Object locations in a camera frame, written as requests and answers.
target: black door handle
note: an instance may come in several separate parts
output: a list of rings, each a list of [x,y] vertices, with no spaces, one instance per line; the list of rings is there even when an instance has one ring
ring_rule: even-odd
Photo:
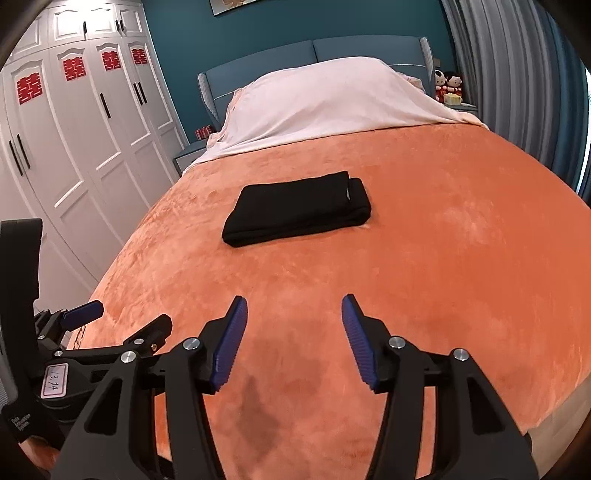
[[[27,168],[31,170],[31,164],[29,163],[29,159],[27,158],[27,153],[25,152],[24,147],[22,146],[21,136],[17,135],[18,144],[21,146],[22,156],[25,157],[25,163],[27,164]]]
[[[134,90],[135,90],[135,94],[138,96],[139,104],[143,105],[144,103],[142,102],[142,97],[139,96],[138,86],[135,83],[134,83]]]
[[[20,163],[17,160],[17,153],[14,151],[14,147],[12,146],[12,141],[8,141],[8,145],[10,145],[10,151],[12,152],[12,156],[14,157],[14,163],[17,164],[18,172],[21,174],[22,177],[22,168]]]
[[[146,95],[144,93],[144,89],[142,88],[142,82],[138,82],[139,91],[142,92],[142,97],[144,97],[144,103],[148,103],[146,100]]]
[[[111,118],[111,113],[109,112],[109,107],[107,107],[107,102],[105,102],[105,97],[103,94],[100,94],[100,100],[103,102],[103,107],[105,107],[105,113],[107,114],[107,118]]]

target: blue gripper pad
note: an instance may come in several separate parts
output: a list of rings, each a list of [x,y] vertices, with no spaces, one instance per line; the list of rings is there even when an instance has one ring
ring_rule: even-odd
[[[65,312],[61,318],[61,327],[72,332],[90,322],[99,319],[105,313],[105,308],[99,300],[94,300],[73,310]]]
[[[217,348],[213,353],[213,372],[211,383],[217,392],[230,378],[230,372],[246,329],[248,319],[248,305],[243,297],[236,297],[226,313],[223,321],[226,328],[222,333]]]
[[[376,372],[374,349],[363,329],[365,316],[353,295],[349,294],[343,298],[341,312],[345,332],[347,333],[351,350],[353,350],[353,356],[357,362],[361,379],[372,390],[375,390],[378,385],[378,374]]]

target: wardrobe door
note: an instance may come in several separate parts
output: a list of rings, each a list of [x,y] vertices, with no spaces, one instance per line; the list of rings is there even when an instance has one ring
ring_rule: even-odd
[[[122,25],[124,37],[145,37],[146,22],[141,5],[115,5],[117,18]]]
[[[62,7],[48,8],[48,46],[84,40],[86,10],[84,2],[68,2]]]
[[[88,41],[52,48],[50,90],[72,157],[82,177],[96,188],[101,210],[118,239],[126,242],[149,205],[138,187],[130,153],[123,151],[113,132],[120,125],[111,125],[107,98],[88,68],[92,55],[97,52]]]
[[[29,185],[26,179],[24,182],[21,180],[23,177],[18,172],[15,157],[8,145],[9,141],[12,142],[9,134],[2,135],[6,130],[4,119],[0,121],[0,220],[33,217],[43,220],[39,255],[39,299],[35,301],[35,307],[38,310],[52,311],[74,308],[88,301],[98,282],[43,215],[31,191],[28,192],[29,197],[26,197],[23,186]]]
[[[49,50],[17,60],[2,71],[11,136],[36,197],[72,251],[102,278],[122,240],[107,220],[94,185],[84,178],[56,116],[50,85]]]
[[[121,34],[121,26],[116,17],[115,6],[111,4],[90,4],[84,14],[87,39],[107,38]]]
[[[139,94],[144,102],[142,109],[148,115],[168,158],[174,158],[184,142],[178,126],[168,108],[163,89],[158,84],[156,62],[148,49],[146,38],[126,38],[126,56],[134,68]]]
[[[90,69],[109,109],[109,123],[122,150],[129,152],[139,189],[151,206],[173,185],[174,173],[144,115],[133,66],[124,59],[121,41],[94,40],[89,48],[93,51]]]
[[[47,42],[47,10],[44,10],[27,28],[17,46],[14,47],[9,60],[12,62],[43,50],[47,48]]]

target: label sticker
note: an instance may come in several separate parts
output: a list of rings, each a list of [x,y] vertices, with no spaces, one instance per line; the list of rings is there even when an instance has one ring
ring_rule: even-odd
[[[49,365],[45,369],[41,398],[62,398],[66,396],[68,364]]]
[[[82,57],[64,60],[64,72],[68,82],[86,76],[86,69],[84,68],[84,60]]]
[[[107,72],[109,70],[115,70],[121,68],[121,61],[119,59],[119,54],[116,51],[104,51],[102,53],[103,57],[103,65],[105,65],[105,70]]]
[[[23,77],[17,81],[17,94],[19,105],[22,105],[29,100],[33,100],[39,95],[43,95],[41,76],[38,73],[33,73],[32,75]]]
[[[132,48],[131,55],[134,58],[134,63],[136,65],[148,63],[148,57],[146,56],[146,52],[143,48]]]

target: folded black towel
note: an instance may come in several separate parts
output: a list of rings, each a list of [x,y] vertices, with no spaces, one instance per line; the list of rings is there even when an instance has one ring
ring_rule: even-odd
[[[233,247],[328,232],[365,223],[371,205],[359,179],[346,171],[323,177],[248,185],[226,220],[222,239]]]

